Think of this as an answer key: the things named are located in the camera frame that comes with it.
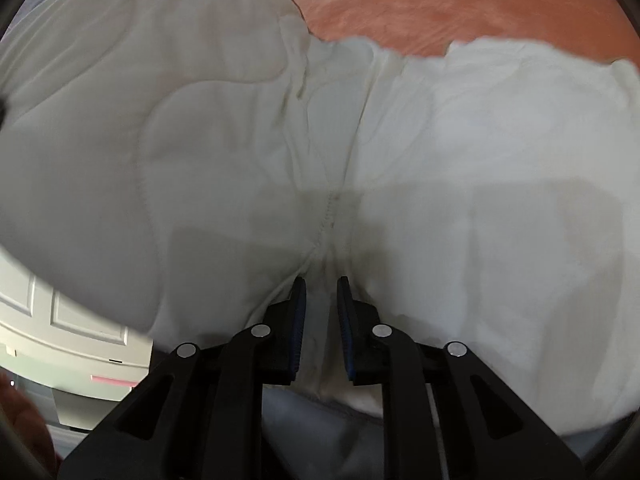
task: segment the clamp jaw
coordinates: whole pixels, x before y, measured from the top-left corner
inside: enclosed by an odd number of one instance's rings
[[[349,379],[382,385],[385,478],[440,479],[446,470],[451,480],[584,480],[578,457],[464,344],[421,345],[381,324],[345,277],[337,303]]]
[[[59,480],[260,478],[263,384],[290,384],[300,363],[306,285],[222,346],[184,343],[62,463]]]

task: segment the white quilted fabric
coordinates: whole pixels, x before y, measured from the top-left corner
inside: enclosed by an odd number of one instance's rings
[[[346,384],[333,306],[460,339],[560,432],[640,401],[640,80],[544,44],[322,43],[290,0],[52,0],[0,43],[0,243],[174,346],[308,283],[298,387]]]

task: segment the metal rivet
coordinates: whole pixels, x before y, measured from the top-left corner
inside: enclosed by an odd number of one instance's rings
[[[178,346],[178,357],[191,357],[196,353],[196,347],[191,343],[185,343],[184,345]]]
[[[466,354],[466,346],[455,341],[447,345],[447,352],[453,355],[453,357],[462,357]]]
[[[389,325],[376,325],[371,329],[371,332],[377,337],[389,337],[393,330]]]
[[[251,335],[254,337],[266,337],[271,333],[269,325],[256,325],[251,329]]]

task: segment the finger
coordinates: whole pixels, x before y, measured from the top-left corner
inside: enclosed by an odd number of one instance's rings
[[[47,425],[38,412],[21,412],[14,425],[15,433],[48,472],[56,471],[57,459]]]
[[[12,425],[15,424],[15,419],[21,412],[31,410],[37,413],[38,411],[22,392],[12,386],[0,387],[0,406]]]

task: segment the white door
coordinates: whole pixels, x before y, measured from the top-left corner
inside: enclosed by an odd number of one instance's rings
[[[93,382],[123,386],[123,396],[146,376],[152,345],[52,290],[1,248],[0,343],[10,354],[20,352],[82,372]],[[60,382],[55,387],[64,389]],[[77,387],[73,393],[83,394]]]

